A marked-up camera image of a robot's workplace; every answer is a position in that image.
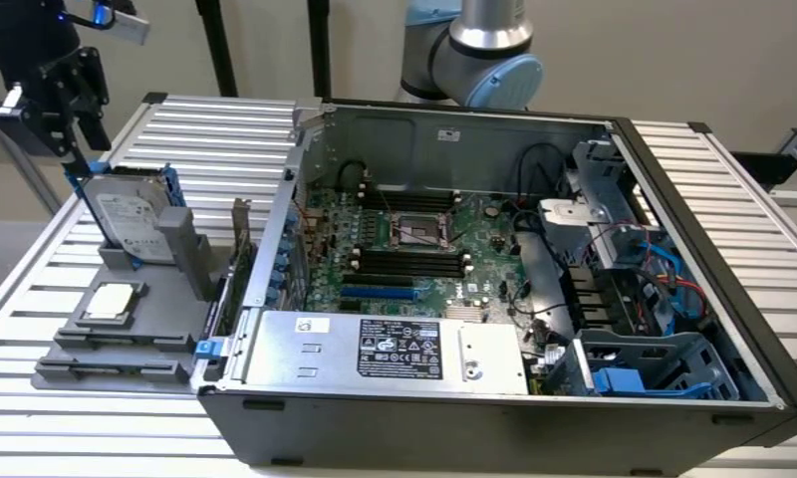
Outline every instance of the motherboard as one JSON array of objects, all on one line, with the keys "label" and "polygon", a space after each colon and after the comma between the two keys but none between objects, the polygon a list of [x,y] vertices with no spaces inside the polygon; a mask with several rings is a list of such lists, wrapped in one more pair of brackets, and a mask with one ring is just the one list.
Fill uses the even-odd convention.
[{"label": "motherboard", "polygon": [[310,191],[305,309],[528,322],[508,314],[525,279],[505,206],[496,195],[457,192]]}]

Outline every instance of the blue latch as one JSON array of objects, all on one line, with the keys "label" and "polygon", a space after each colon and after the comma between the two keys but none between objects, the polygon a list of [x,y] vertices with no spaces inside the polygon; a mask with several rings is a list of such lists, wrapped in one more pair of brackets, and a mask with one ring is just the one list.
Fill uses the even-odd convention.
[{"label": "blue latch", "polygon": [[710,383],[698,383],[685,390],[646,390],[640,372],[633,368],[606,367],[594,371],[594,388],[600,395],[662,398],[700,398],[712,390]]},{"label": "blue latch", "polygon": [[195,359],[220,359],[224,343],[220,341],[199,341],[195,347]]}]

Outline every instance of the pcie slot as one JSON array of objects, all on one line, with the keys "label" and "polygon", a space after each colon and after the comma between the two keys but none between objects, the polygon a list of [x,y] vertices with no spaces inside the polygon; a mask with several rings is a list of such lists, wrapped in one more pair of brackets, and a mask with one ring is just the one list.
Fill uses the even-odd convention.
[{"label": "pcie slot", "polygon": [[413,279],[401,276],[345,274],[342,284],[360,286],[413,287]]}]

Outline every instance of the metal bracket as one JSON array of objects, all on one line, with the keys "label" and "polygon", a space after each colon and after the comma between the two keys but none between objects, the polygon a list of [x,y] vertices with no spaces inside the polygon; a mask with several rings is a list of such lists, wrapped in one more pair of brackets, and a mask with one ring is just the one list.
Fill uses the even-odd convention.
[{"label": "metal bracket", "polygon": [[544,199],[541,212],[546,221],[562,226],[608,224],[608,214],[601,209],[568,199]]}]

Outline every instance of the hard drive label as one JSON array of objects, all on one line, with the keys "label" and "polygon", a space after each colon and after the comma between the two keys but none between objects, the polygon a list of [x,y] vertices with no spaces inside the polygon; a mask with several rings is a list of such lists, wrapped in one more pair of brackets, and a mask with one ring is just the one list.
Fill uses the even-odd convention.
[{"label": "hard drive label", "polygon": [[441,380],[440,324],[361,320],[357,372],[378,378]]},{"label": "hard drive label", "polygon": [[123,194],[98,194],[97,203],[123,250],[147,262],[174,261],[165,235],[157,230],[161,206]]}]

